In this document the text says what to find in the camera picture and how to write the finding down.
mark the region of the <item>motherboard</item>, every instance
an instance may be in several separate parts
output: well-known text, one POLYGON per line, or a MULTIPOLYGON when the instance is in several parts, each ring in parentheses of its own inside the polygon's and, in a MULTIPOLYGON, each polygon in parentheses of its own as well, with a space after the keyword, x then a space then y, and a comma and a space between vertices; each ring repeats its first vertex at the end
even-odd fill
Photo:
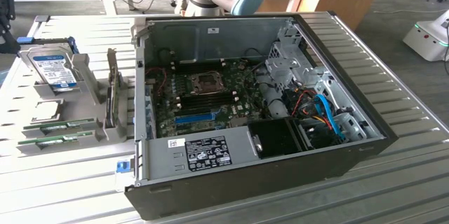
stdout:
POLYGON ((235 59, 148 68, 158 138, 240 127, 270 116, 256 64, 235 59))

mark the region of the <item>power supply label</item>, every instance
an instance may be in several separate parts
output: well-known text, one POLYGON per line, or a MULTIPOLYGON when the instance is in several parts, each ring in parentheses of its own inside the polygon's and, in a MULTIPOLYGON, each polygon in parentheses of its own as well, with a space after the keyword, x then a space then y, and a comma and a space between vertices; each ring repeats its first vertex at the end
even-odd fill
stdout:
POLYGON ((187 141, 190 170, 206 170, 232 164, 227 139, 224 136, 187 141))
POLYGON ((58 88, 70 88, 76 85, 74 73, 64 66, 64 56, 35 56, 34 60, 36 62, 38 70, 50 85, 58 88))

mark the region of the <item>red wire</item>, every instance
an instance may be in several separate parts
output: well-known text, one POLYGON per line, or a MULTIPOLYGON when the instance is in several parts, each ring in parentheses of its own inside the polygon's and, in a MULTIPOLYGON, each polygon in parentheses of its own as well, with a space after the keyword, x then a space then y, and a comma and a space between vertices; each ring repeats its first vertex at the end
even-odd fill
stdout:
POLYGON ((328 119, 327 119, 326 117, 323 117, 323 119, 324 119, 324 121, 326 121, 326 123, 327 123, 327 125, 328 125, 330 129, 332 130, 332 125, 331 125, 331 122, 328 121, 328 119))
POLYGON ((163 81, 162 86, 160 86, 159 89, 158 89, 158 93, 159 93, 159 92, 162 91, 162 89, 163 89, 163 86, 166 85, 166 81, 167 81, 167 71, 166 71, 164 68, 160 68, 160 67, 152 67, 152 68, 150 68, 150 69, 147 70, 146 74, 148 74, 152 70, 160 70, 160 71, 163 71, 163 73, 164 73, 164 81, 163 81))
POLYGON ((306 90, 306 91, 302 93, 302 95, 300 95, 300 97, 299 97, 299 99, 298 99, 298 102, 296 102, 296 106, 295 106, 295 109, 294 109, 294 112, 292 112, 292 116, 294 116, 295 113, 296 113, 298 106, 300 105, 300 102, 302 102, 302 99, 303 99, 303 95, 304 95, 306 93, 314 93, 314 94, 316 94, 316 91, 306 90))

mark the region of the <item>yellow cable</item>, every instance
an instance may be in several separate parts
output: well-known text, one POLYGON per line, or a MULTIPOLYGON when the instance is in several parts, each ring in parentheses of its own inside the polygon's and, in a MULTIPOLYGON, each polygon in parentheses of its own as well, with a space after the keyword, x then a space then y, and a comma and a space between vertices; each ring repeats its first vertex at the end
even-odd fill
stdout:
POLYGON ((324 121, 324 119, 322 119, 319 116, 312 116, 315 119, 318 119, 319 121, 322 121, 324 124, 327 124, 326 123, 326 121, 324 121))

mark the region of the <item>ribbed metal surface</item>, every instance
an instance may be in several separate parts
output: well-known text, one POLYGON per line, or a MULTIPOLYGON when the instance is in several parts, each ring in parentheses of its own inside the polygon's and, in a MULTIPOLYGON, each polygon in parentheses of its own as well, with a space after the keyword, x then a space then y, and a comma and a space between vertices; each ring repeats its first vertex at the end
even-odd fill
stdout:
MULTIPOLYGON (((447 129, 338 20, 328 13, 302 15, 400 140, 340 178, 151 223, 448 222, 447 129)), ((36 27, 35 36, 75 36, 80 51, 90 53, 98 78, 108 73, 106 51, 118 48, 122 72, 134 76, 130 20, 55 16, 36 27)), ((28 121, 26 110, 38 96, 30 86, 30 71, 23 64, 15 66, 10 73, 15 77, 0 92, 0 223, 142 223, 114 185, 115 163, 134 154, 132 140, 46 155, 23 156, 16 151, 20 127, 28 121)))

